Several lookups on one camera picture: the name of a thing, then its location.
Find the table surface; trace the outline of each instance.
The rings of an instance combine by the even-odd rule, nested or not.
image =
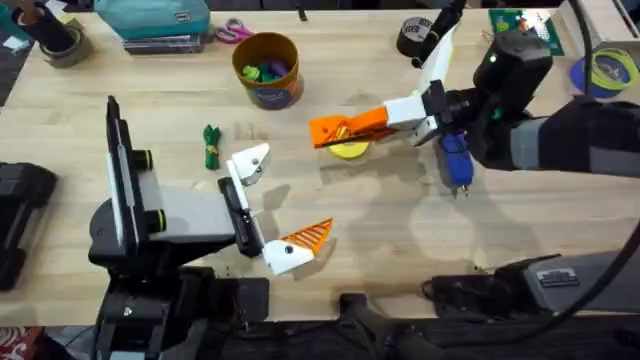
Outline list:
[[[213,13],[222,23],[230,13]],[[204,168],[202,129],[223,131],[222,157],[261,142],[273,162],[248,189],[267,238],[334,218],[331,240],[317,261],[274,277],[261,259],[235,247],[195,261],[221,276],[271,281],[270,319],[336,316],[335,299],[365,291],[392,316],[432,315],[418,296],[434,275],[461,274],[473,264],[495,268],[551,253],[619,248],[637,221],[640,182],[558,172],[501,172],[476,166],[468,199],[453,198],[441,180],[431,144],[372,146],[346,162],[310,144],[307,121],[353,115],[409,94],[418,70],[395,50],[409,16],[437,11],[243,12],[254,31],[278,31],[296,43],[304,93],[294,106],[252,105],[231,67],[233,46],[203,54],[132,57],[95,14],[78,15],[96,54],[56,70],[35,49],[0,116],[3,161],[33,162],[60,177],[31,232],[32,250],[18,288],[0,295],[0,326],[91,324],[108,277],[89,263],[89,221],[107,197],[105,104],[116,96],[138,148],[154,153],[164,185],[218,191],[224,169]],[[468,10],[454,38],[446,87],[472,86],[488,48],[486,10]],[[562,37],[562,26],[559,26]],[[575,58],[556,58],[529,109],[550,114],[575,93],[566,74]],[[638,97],[638,89],[623,94]]]

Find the tape roll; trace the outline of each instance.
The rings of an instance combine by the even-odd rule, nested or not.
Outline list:
[[[429,34],[433,23],[423,17],[411,17],[402,23],[396,48],[404,56],[413,58],[420,53],[420,45]]]

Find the black cable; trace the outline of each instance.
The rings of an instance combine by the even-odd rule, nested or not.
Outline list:
[[[358,321],[354,321],[353,325],[355,325],[356,329],[358,330],[360,339],[362,340],[362,343],[364,343],[367,351],[369,351],[369,355],[371,355],[371,358],[373,360],[379,360],[380,356],[378,356],[375,345],[367,335],[367,330],[365,330],[365,328],[360,323],[358,323]]]
[[[90,329],[93,328],[93,325],[87,326],[86,328],[80,330],[74,337],[71,338],[71,340],[67,341],[66,344],[64,344],[64,348],[68,348],[69,345],[73,344],[74,341],[78,340],[78,338],[80,336],[82,336],[83,334],[85,334],[87,331],[89,331]]]
[[[367,347],[356,342],[356,340],[352,339],[351,337],[347,336],[347,334],[343,333],[340,329],[338,329],[337,327],[332,327],[331,330],[333,330],[334,333],[336,333],[336,335],[338,335],[339,338],[341,338],[342,340],[348,342],[349,344],[351,344],[353,347],[356,347],[360,350],[364,350],[367,351]]]
[[[593,72],[593,48],[591,45],[591,35],[580,3],[577,0],[569,0],[569,5],[571,5],[571,9],[578,20],[578,27],[580,28],[582,41],[584,43],[584,94],[586,96],[591,96],[591,73]]]
[[[336,321],[330,321],[330,322],[327,322],[327,323],[322,323],[320,325],[310,326],[310,327],[305,328],[305,329],[301,329],[301,330],[294,331],[294,332],[289,333],[289,334],[285,334],[284,338],[289,340],[289,339],[298,337],[300,335],[308,334],[310,332],[315,332],[315,331],[322,330],[322,329],[325,329],[325,328],[333,327],[333,326],[336,325],[336,323],[337,323]],[[245,340],[245,341],[269,341],[269,340],[273,341],[273,340],[277,340],[278,339],[277,336],[273,336],[273,335],[243,336],[243,335],[235,333],[235,334],[232,334],[232,336],[234,338],[237,338],[237,339],[240,339],[240,340]]]
[[[582,37],[585,45],[585,94],[587,96],[590,95],[590,85],[591,85],[591,65],[592,65],[592,57],[593,57],[593,49],[591,49],[591,35],[589,34],[589,29],[586,26],[586,21],[584,18],[584,13],[580,4],[578,4],[577,0],[569,0],[573,11],[578,18],[578,23],[581,24],[580,30],[582,32]],[[470,341],[458,341],[451,342],[445,344],[438,344],[438,346],[443,348],[451,348],[451,347],[463,347],[463,346],[496,346],[496,345],[509,345],[514,343],[519,343],[522,341],[526,341],[532,339],[536,336],[539,336],[543,333],[546,333],[550,330],[553,330],[564,323],[571,316],[575,315],[578,311],[582,310],[585,306],[587,306],[593,299],[595,299],[600,293],[615,279],[615,277],[622,271],[624,266],[629,262],[631,257],[636,253],[638,248],[640,247],[640,222],[636,225],[636,228],[631,233],[631,236],[624,244],[620,252],[616,255],[613,261],[609,264],[609,266],[605,269],[605,271],[600,275],[598,280],[593,284],[593,286],[587,290],[581,298],[576,300],[573,305],[569,306],[559,315],[550,319],[547,323],[541,325],[540,327],[518,335],[511,338],[506,339],[492,339],[492,340],[470,340]]]

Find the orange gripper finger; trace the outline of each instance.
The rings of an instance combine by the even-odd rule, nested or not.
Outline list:
[[[283,236],[280,240],[307,248],[314,255],[322,248],[329,237],[333,218],[308,226],[302,230]]]
[[[314,148],[347,137],[359,138],[360,141],[377,141],[395,132],[386,127],[387,110],[384,106],[369,110],[358,116],[348,118],[344,115],[327,116],[309,121],[311,141]]]
[[[324,144],[334,140],[338,130],[344,126],[348,120],[349,118],[344,115],[334,115],[309,121],[313,147],[318,149],[323,147]]]

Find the cup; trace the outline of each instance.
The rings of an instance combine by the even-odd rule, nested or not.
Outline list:
[[[261,83],[242,76],[246,65],[282,61],[289,73],[282,78]],[[263,109],[282,109],[295,102],[301,94],[298,75],[298,50],[286,36],[265,32],[252,35],[240,42],[233,51],[233,68],[236,76],[247,89],[251,101]]]
[[[11,20],[11,10],[4,4],[0,4],[0,28],[22,41],[31,40],[31,37]]]

